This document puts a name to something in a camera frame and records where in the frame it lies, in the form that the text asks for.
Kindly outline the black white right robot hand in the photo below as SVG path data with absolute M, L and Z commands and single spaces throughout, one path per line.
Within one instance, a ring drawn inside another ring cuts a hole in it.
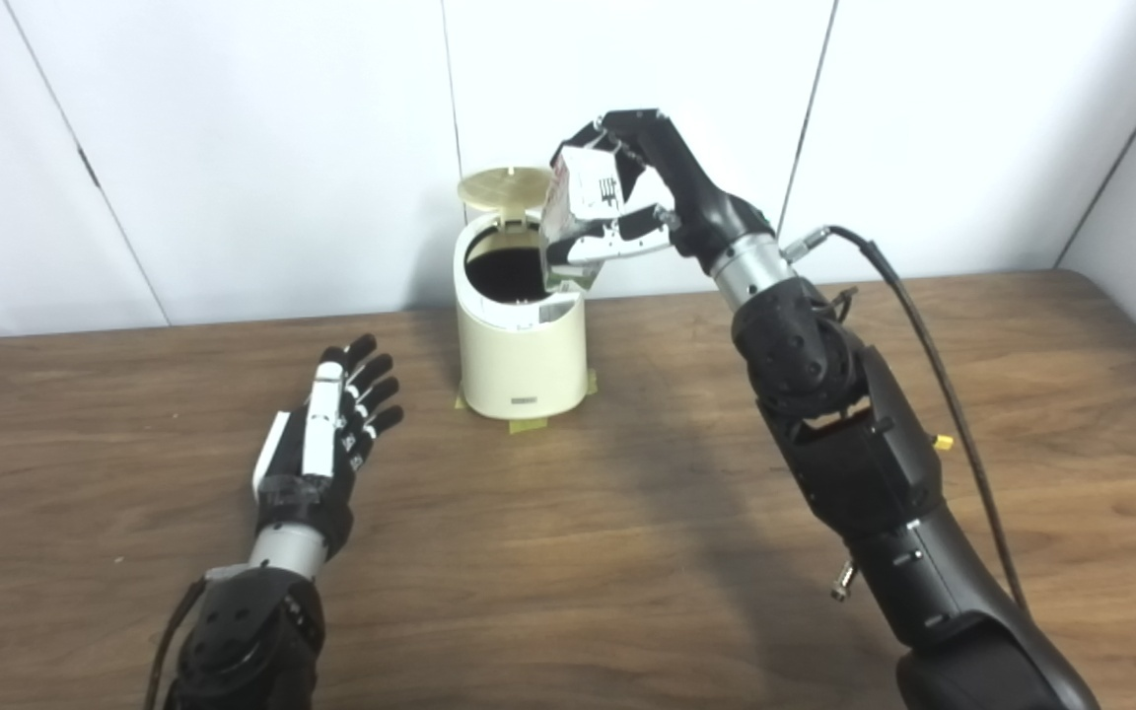
M 709 177 L 661 109 L 604 112 L 565 139 L 549 165 L 540 247 L 548 278 L 666 247 L 709 275 L 745 247 L 776 247 L 760 210 Z

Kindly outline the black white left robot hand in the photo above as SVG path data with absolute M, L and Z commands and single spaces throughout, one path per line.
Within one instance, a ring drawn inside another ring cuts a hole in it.
M 301 406 L 275 414 L 252 474 L 256 531 L 296 527 L 319 538 L 325 560 L 353 531 L 357 473 L 382 436 L 404 421 L 393 358 L 373 333 L 327 346 Z

